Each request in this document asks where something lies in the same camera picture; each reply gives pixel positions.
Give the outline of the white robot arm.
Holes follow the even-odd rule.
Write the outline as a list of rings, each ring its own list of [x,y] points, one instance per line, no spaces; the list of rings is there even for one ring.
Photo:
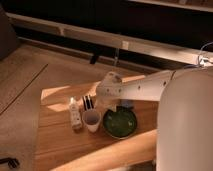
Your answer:
[[[157,171],[213,171],[213,66],[162,71],[114,83],[99,98],[157,101]]]

